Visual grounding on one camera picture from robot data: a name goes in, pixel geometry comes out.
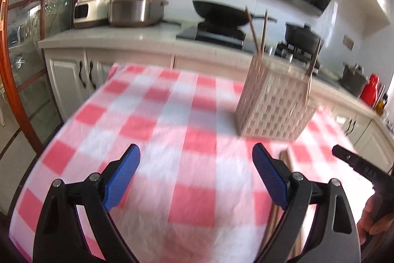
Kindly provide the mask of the white small kitchen appliance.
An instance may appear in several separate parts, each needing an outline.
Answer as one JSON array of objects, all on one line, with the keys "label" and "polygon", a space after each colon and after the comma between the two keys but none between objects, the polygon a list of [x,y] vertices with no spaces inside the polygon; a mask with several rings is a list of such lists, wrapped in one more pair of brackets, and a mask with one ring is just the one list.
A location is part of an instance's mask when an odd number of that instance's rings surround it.
[{"label": "white small kitchen appliance", "polygon": [[78,0],[73,11],[76,29],[97,27],[109,23],[110,0]]}]

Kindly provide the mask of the oil bottle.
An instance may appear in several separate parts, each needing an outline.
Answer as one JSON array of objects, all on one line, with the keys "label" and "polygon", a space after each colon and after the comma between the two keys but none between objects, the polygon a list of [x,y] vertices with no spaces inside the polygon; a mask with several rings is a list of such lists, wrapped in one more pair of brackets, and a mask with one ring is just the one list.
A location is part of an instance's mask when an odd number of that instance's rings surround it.
[{"label": "oil bottle", "polygon": [[387,100],[388,100],[388,96],[386,93],[383,94],[383,96],[381,97],[381,99],[379,99],[379,101],[377,102],[374,111],[377,115],[382,116],[385,106],[387,104]]}]

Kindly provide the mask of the white perforated utensil basket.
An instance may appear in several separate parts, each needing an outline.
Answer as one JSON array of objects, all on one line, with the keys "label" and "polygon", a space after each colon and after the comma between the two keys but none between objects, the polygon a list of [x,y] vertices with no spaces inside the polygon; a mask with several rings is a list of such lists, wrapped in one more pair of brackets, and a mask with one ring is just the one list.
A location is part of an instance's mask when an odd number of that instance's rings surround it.
[{"label": "white perforated utensil basket", "polygon": [[247,138],[295,141],[319,104],[309,97],[307,70],[283,59],[252,56],[235,121],[238,134]]}]

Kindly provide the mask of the red white checkered tablecloth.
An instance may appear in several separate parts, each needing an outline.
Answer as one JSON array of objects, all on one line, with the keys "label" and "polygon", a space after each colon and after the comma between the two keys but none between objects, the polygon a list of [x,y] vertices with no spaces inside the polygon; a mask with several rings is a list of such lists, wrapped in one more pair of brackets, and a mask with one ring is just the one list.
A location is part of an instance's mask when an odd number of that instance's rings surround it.
[{"label": "red white checkered tablecloth", "polygon": [[252,262],[271,199],[234,111],[242,84],[160,67],[117,70],[60,129],[16,203],[9,236],[27,259],[51,183],[79,182],[131,144],[141,162],[111,211],[141,262]]}]

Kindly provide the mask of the red thermos jug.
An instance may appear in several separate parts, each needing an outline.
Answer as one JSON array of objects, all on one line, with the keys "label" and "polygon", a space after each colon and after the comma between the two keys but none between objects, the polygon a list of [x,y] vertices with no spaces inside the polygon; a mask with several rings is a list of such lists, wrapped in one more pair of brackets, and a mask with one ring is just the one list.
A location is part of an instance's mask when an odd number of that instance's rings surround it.
[{"label": "red thermos jug", "polygon": [[377,93],[378,93],[378,86],[379,77],[375,74],[371,74],[368,83],[363,88],[363,91],[360,95],[360,99],[364,101],[369,107],[372,107],[373,104],[376,102]]}]

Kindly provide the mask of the steel vacuum flask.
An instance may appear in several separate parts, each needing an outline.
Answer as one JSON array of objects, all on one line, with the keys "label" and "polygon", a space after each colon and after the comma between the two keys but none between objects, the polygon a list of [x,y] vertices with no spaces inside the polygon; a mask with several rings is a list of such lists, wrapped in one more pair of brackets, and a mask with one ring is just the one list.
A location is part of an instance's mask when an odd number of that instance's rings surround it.
[{"label": "steel vacuum flask", "polygon": [[381,99],[385,92],[385,85],[383,83],[379,83],[378,85],[378,95],[377,95],[377,102]]}]

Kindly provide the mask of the dark grey stock pot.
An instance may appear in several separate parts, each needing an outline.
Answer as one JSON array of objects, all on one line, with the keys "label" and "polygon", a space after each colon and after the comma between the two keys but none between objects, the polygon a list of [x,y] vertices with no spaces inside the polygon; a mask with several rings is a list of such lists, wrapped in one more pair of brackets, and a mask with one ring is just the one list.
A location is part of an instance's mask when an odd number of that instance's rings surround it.
[{"label": "dark grey stock pot", "polygon": [[344,63],[343,75],[339,83],[352,95],[360,97],[368,80],[369,79],[364,74],[364,69],[361,65],[356,63],[354,66],[350,66],[349,64]]}]

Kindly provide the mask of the white lower cabinets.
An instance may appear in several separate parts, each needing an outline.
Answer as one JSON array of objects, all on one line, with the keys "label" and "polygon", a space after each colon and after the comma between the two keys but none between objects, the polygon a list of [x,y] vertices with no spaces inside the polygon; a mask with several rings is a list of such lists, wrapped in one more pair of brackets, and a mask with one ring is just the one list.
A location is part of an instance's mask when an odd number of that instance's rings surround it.
[{"label": "white lower cabinets", "polygon": [[[155,65],[170,69],[245,81],[250,58],[241,67],[152,51],[50,48],[44,49],[52,90],[61,117],[67,120],[97,88],[102,86],[114,63]],[[312,97],[330,110],[359,155],[387,170],[393,165],[393,134],[363,102],[344,89],[314,79]]]}]

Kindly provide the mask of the black lidded casserole pot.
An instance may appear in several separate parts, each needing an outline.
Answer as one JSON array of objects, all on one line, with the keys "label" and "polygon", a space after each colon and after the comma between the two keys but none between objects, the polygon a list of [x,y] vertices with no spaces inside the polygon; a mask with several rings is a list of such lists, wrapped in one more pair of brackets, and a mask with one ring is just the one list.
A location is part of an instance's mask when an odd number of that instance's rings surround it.
[{"label": "black lidded casserole pot", "polygon": [[307,24],[303,26],[286,22],[285,41],[297,49],[313,54],[319,41],[324,44],[324,39],[314,33]]}]

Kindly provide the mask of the black glass gas stove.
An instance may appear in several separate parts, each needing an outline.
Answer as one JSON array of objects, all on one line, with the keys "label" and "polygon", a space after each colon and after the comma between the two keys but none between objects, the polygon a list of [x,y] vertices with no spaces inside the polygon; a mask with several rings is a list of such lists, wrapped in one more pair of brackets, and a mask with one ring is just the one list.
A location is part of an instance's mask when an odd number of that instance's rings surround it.
[{"label": "black glass gas stove", "polygon": [[[229,29],[215,25],[199,25],[183,30],[176,35],[177,39],[188,41],[199,41],[229,47],[234,50],[254,53],[256,51],[254,41],[246,36],[240,29]],[[276,44],[268,44],[265,51],[269,55],[275,55],[281,58],[291,56],[293,62],[300,67],[307,67],[311,62],[313,54],[289,45],[285,39]],[[339,88],[339,77],[332,74],[328,69],[323,67],[318,61],[316,62],[313,75],[335,88]]]}]

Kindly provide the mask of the black wok pan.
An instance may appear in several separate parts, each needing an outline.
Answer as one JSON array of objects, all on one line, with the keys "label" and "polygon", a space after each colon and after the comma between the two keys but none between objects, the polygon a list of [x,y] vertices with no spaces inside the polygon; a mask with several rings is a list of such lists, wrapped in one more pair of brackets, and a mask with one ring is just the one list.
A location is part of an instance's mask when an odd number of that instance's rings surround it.
[{"label": "black wok pan", "polygon": [[192,4],[196,13],[203,18],[199,25],[237,28],[249,23],[245,10],[205,0],[193,0]]}]

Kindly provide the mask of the red wooden glass door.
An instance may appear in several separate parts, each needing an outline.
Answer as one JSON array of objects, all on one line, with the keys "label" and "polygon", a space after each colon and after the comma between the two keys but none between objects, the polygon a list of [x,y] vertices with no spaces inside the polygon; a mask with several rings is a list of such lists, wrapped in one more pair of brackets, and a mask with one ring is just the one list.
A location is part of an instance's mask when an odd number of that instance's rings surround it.
[{"label": "red wooden glass door", "polygon": [[1,0],[1,81],[36,154],[61,124],[39,42],[73,28],[77,0]]}]

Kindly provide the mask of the wall power outlet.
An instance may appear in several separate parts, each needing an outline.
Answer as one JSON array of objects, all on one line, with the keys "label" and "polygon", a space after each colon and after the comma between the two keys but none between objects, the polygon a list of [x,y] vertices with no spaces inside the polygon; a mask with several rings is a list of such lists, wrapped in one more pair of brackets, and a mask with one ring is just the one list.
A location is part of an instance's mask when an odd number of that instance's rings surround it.
[{"label": "wall power outlet", "polygon": [[354,44],[354,41],[350,37],[348,37],[347,35],[343,36],[343,45],[346,46],[349,51],[353,50]]}]

